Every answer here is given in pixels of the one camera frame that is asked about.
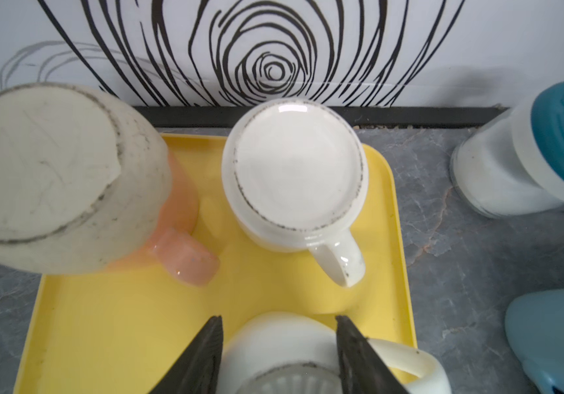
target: countertop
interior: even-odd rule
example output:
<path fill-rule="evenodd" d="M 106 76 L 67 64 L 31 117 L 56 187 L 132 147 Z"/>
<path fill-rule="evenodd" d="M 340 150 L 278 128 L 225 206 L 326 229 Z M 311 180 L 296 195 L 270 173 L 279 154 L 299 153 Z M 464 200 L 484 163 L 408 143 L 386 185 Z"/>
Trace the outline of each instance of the countertop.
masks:
<path fill-rule="evenodd" d="M 503 317 L 515 297 L 564 288 L 564 212 L 493 220 L 470 210 L 448 161 L 471 132 L 357 130 L 394 172 L 420 349 L 440 360 L 455 394 L 537 393 L 508 347 Z M 38 275 L 0 266 L 0 393 L 13 390 L 38 286 Z"/>

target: black line pattern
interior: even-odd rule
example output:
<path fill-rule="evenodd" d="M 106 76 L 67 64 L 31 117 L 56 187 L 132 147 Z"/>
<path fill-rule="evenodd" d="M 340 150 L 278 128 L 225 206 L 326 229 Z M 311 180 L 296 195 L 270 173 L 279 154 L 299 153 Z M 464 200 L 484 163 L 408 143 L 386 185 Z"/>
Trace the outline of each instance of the black line pattern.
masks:
<path fill-rule="evenodd" d="M 87 32 L 63 11 L 61 3 L 69 9 L 70 2 L 38 1 L 65 45 L 22 49 L 1 70 L 1 87 L 27 58 L 41 59 L 37 80 L 78 60 L 103 90 L 142 105 L 302 97 L 391 106 L 466 0 L 75 0 L 96 43 L 86 42 Z M 421 15 L 429 25 L 420 26 Z M 428 32 L 426 40 L 420 32 Z"/>

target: wall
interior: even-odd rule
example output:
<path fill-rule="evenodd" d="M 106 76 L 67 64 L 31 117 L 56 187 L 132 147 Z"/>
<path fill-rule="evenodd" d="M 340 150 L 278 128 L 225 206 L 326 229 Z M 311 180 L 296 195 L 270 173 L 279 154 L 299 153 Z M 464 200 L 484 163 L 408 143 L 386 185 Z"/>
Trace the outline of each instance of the wall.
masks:
<path fill-rule="evenodd" d="M 512 106 L 564 80 L 564 0 L 0 0 L 0 89 L 134 105 Z"/>

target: white mug handle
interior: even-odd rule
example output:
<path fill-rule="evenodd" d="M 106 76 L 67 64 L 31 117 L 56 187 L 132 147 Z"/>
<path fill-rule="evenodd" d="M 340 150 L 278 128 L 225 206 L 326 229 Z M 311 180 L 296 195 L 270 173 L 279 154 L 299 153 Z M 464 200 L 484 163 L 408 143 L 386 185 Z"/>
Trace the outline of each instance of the white mug handle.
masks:
<path fill-rule="evenodd" d="M 439 361 L 427 352 L 383 339 L 368 339 L 381 361 L 388 367 L 418 377 L 404 387 L 411 394 L 451 394 L 446 371 Z"/>
<path fill-rule="evenodd" d="M 340 286 L 354 286 L 365 275 L 365 261 L 350 230 L 340 232 L 309 251 L 324 272 Z"/>

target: mug handle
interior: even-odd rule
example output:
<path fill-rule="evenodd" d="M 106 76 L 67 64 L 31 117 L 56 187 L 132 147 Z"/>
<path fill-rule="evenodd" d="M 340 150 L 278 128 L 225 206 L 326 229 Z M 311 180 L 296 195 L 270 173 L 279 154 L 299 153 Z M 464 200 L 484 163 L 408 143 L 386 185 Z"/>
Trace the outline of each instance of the mug handle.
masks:
<path fill-rule="evenodd" d="M 151 254 L 164 268 L 181 282 L 204 286 L 214 277 L 219 259 L 187 232 L 168 228 L 159 237 Z"/>
<path fill-rule="evenodd" d="M 411 394 L 451 394 L 446 371 L 427 352 L 384 339 L 368 339 L 384 365 L 418 377 L 404 385 Z"/>
<path fill-rule="evenodd" d="M 350 288 L 365 275 L 365 261 L 350 230 L 309 248 L 324 272 L 339 286 Z"/>

